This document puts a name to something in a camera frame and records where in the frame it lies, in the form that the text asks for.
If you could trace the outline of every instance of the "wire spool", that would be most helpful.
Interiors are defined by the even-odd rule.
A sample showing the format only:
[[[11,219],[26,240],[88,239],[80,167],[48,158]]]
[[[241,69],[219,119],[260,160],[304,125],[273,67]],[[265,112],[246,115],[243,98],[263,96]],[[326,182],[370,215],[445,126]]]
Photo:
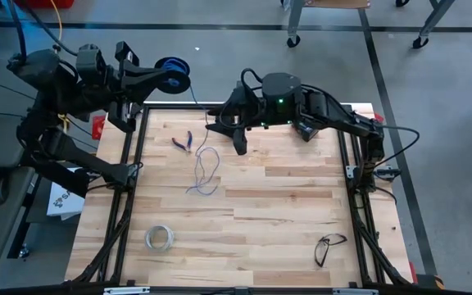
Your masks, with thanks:
[[[154,66],[167,71],[169,79],[157,86],[164,93],[178,94],[190,87],[190,67],[187,62],[178,57],[164,57]]]
[[[163,244],[163,246],[154,247],[154,245],[152,245],[152,238],[154,237],[154,235],[156,235],[156,232],[160,230],[165,230],[167,232],[167,240]],[[154,250],[156,252],[167,251],[170,248],[170,246],[172,246],[173,243],[174,243],[174,233],[166,225],[155,225],[151,227],[145,234],[145,244],[147,245],[149,249]]]

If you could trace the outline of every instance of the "concrete floor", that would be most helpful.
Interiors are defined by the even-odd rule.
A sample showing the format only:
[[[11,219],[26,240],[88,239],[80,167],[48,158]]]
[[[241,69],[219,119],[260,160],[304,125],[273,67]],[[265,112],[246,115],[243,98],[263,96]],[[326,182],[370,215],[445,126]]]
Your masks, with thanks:
[[[366,13],[371,25],[421,26],[431,9],[425,0],[412,1],[403,9],[396,9],[393,1],[378,0]],[[55,20],[51,11],[40,15]],[[66,23],[286,25],[288,21],[277,0],[86,0],[76,1],[61,15]],[[7,16],[0,14],[0,20]],[[361,25],[357,11],[333,9],[305,9],[301,24]],[[456,1],[440,26],[472,27],[472,1]],[[43,31],[29,25],[25,35],[29,52],[52,45]],[[371,102],[375,111],[385,115],[362,32],[301,31],[299,35],[302,42],[294,49],[285,45],[286,32],[277,30],[64,29],[63,40],[70,48],[95,43],[113,65],[116,42],[122,40],[144,65],[151,66],[161,57],[181,57],[192,68],[194,91],[201,101],[227,99],[241,69],[251,66],[261,75],[287,71],[326,89],[341,102]],[[421,133],[406,159],[438,273],[447,288],[472,291],[472,33],[431,34],[429,45],[419,51],[410,49],[416,35],[373,33],[373,39],[396,123]],[[7,59],[17,49],[15,30],[0,28],[0,57]],[[74,61],[66,54],[63,57]],[[6,71],[4,65],[0,61],[1,73]],[[27,90],[8,74],[0,74],[0,83]],[[149,99],[190,101],[191,97],[154,93]],[[83,133],[74,136],[96,144]],[[400,137],[404,145],[412,140],[405,132]],[[386,148],[391,154],[389,139]],[[424,268],[400,180],[393,189],[407,251],[421,273]],[[43,250],[37,258],[20,262],[19,282],[2,282],[17,267],[2,260],[0,288],[61,282],[75,232],[64,230],[60,235],[42,226],[32,229],[29,242]],[[43,270],[45,261],[50,271]]]

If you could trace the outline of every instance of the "pliers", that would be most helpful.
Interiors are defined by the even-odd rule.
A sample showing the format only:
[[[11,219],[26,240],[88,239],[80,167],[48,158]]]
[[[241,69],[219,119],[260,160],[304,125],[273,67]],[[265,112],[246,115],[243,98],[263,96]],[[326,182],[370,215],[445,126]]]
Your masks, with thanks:
[[[187,131],[187,134],[188,134],[188,141],[187,141],[187,147],[185,147],[183,144],[181,143],[178,143],[178,141],[176,140],[176,138],[172,138],[172,143],[178,147],[178,148],[181,148],[182,150],[190,153],[190,146],[193,144],[193,133],[190,132],[190,131]]]

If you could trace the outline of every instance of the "wooden table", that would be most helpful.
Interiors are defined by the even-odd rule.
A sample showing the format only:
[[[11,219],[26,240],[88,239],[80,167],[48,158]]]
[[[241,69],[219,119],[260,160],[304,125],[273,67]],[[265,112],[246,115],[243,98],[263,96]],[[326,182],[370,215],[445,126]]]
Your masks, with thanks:
[[[353,104],[353,109],[373,116],[370,104]],[[236,154],[229,138],[209,133],[206,145],[218,151],[221,163],[211,185],[218,188],[206,197],[185,192],[194,183],[196,158],[170,141],[172,137],[185,141],[191,130],[197,148],[206,133],[203,112],[151,110],[149,114],[122,282],[201,287],[360,283],[336,130],[320,131],[305,143],[287,125],[256,128],[247,132],[245,156]],[[119,162],[124,137],[107,122],[98,156]],[[214,160],[212,153],[204,153],[207,173]],[[386,183],[377,185],[390,189]],[[102,246],[112,194],[105,188],[88,194],[66,279],[79,275]],[[411,280],[394,201],[382,192],[372,193],[370,199],[380,247]],[[167,225],[175,232],[168,252],[145,246],[144,235],[154,225]],[[348,241],[330,248],[321,269],[314,262],[314,248],[322,236],[332,233],[344,234]],[[365,249],[374,278],[372,256]],[[109,275],[116,250],[111,253]]]

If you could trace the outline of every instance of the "coiled blue wire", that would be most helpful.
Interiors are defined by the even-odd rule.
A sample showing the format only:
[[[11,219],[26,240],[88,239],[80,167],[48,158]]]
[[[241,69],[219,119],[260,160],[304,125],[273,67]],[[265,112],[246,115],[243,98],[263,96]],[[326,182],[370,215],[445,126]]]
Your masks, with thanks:
[[[170,58],[163,64],[163,68],[165,70],[176,70],[176,71],[186,74],[187,66],[184,65],[179,60]],[[167,83],[169,83],[171,86],[175,86],[175,87],[179,86],[179,81],[176,79],[169,79]],[[207,108],[203,106],[202,104],[200,104],[199,102],[197,102],[196,96],[194,95],[192,84],[190,85],[190,93],[192,94],[193,100],[196,103],[196,105],[200,106],[200,108],[205,111],[205,123],[209,124],[209,121],[207,119]],[[214,174],[218,170],[218,167],[220,167],[220,154],[218,154],[218,151],[216,151],[213,147],[203,148],[203,146],[205,145],[205,142],[207,141],[208,136],[209,136],[209,129],[205,133],[205,138],[203,139],[202,144],[199,147],[197,147],[196,152],[194,153],[194,156],[196,156],[196,165],[194,166],[194,185],[187,188],[185,193],[188,193],[191,189],[196,189],[196,191],[203,196],[211,196],[218,189],[218,184],[217,184],[210,192],[205,192],[202,190],[204,186],[208,185],[212,181]],[[214,170],[212,171],[208,179],[206,179],[205,167],[203,166],[203,162],[202,162],[202,154],[205,151],[214,152],[214,154],[216,155],[216,166],[214,167]],[[202,169],[202,177],[198,177],[198,174],[197,174],[198,166]]]

